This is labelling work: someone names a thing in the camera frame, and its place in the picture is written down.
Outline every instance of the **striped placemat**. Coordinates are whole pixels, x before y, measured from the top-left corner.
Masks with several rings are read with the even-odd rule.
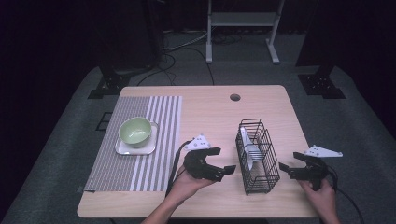
[[[92,167],[85,190],[164,191],[178,144],[181,96],[120,97]],[[144,117],[159,127],[156,149],[145,156],[115,150],[121,124]]]

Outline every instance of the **green bowl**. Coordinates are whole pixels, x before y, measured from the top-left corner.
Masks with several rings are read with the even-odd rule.
[[[119,137],[131,147],[143,147],[151,136],[151,124],[144,118],[132,118],[122,123]]]

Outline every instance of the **white tag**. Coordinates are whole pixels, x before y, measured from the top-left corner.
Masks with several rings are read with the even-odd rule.
[[[309,148],[304,154],[305,154],[305,156],[318,157],[318,158],[343,157],[342,152],[331,151],[329,149],[326,149],[323,147],[317,147],[315,145],[313,145],[311,148]]]
[[[253,143],[251,142],[250,138],[248,137],[247,130],[244,127],[241,127],[240,131],[241,131],[242,142],[244,144],[244,150],[245,150],[245,153],[247,154],[247,166],[248,166],[248,169],[251,170],[251,168],[253,167],[253,158],[251,158],[251,156],[250,156],[249,148],[255,147],[255,146],[253,146]]]
[[[190,143],[188,143],[186,146],[184,146],[184,149],[186,149],[188,151],[209,149],[209,148],[210,148],[210,144],[207,142],[207,140],[203,134],[198,135]]]

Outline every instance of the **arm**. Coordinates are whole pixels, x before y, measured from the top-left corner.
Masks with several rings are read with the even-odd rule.
[[[322,179],[321,189],[312,190],[308,181],[298,181],[306,193],[306,197],[326,224],[340,224],[335,209],[335,192],[327,179]]]
[[[199,189],[214,183],[214,181],[207,179],[195,179],[184,169],[184,166],[178,169],[172,190],[163,202],[143,221],[144,224],[166,223],[184,201],[189,199]]]

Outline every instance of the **human hand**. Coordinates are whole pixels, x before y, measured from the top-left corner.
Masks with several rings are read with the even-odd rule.
[[[172,190],[166,198],[172,199],[174,203],[182,204],[185,200],[194,195],[199,189],[215,183],[208,179],[195,179],[182,165],[177,171],[177,179],[173,184]]]
[[[298,180],[298,182],[324,223],[341,223],[335,209],[335,192],[327,179],[321,180],[321,188],[317,191],[312,190],[312,184],[309,181]]]

